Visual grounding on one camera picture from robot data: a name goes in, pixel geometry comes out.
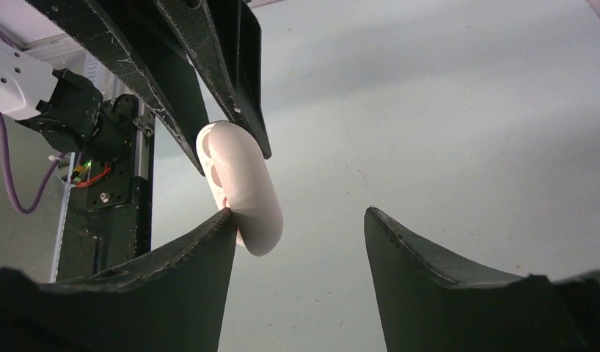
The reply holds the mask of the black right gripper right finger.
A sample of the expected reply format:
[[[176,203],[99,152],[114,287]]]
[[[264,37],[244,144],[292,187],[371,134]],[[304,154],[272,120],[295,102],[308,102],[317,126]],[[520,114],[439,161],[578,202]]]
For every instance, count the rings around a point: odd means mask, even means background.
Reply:
[[[364,234],[389,351],[600,351],[600,270],[557,281],[509,274],[376,207]]]

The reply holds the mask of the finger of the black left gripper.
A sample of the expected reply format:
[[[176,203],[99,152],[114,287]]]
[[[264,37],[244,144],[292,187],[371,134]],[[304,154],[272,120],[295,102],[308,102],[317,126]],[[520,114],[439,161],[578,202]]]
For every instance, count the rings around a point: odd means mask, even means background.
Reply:
[[[153,1],[30,1],[129,88],[202,170],[197,134],[208,123],[196,70]]]
[[[262,31],[248,2],[155,5],[227,119],[249,132],[269,159],[272,151],[261,107]]]

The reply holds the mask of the white earbud charging case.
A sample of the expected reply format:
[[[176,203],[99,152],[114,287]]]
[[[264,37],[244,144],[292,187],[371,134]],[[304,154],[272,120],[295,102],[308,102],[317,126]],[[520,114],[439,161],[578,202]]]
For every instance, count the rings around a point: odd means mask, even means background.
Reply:
[[[198,133],[196,149],[216,206],[233,213],[236,243],[257,257],[271,252],[282,237],[283,215],[255,138],[218,121]]]

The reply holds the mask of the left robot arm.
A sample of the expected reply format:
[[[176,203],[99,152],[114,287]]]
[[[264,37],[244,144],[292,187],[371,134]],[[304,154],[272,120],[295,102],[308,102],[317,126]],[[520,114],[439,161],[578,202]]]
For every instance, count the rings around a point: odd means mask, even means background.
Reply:
[[[209,123],[201,86],[230,122],[271,145],[261,109],[261,28],[246,1],[31,1],[162,122],[196,168]],[[0,112],[61,152],[110,161],[125,149],[120,123],[84,77],[0,40]]]

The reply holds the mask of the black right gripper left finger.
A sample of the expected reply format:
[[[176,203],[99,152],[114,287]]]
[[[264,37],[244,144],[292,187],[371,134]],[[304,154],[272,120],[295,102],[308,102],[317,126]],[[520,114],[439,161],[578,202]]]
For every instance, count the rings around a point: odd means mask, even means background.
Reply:
[[[220,210],[85,279],[41,284],[0,268],[0,351],[216,351],[236,229]]]

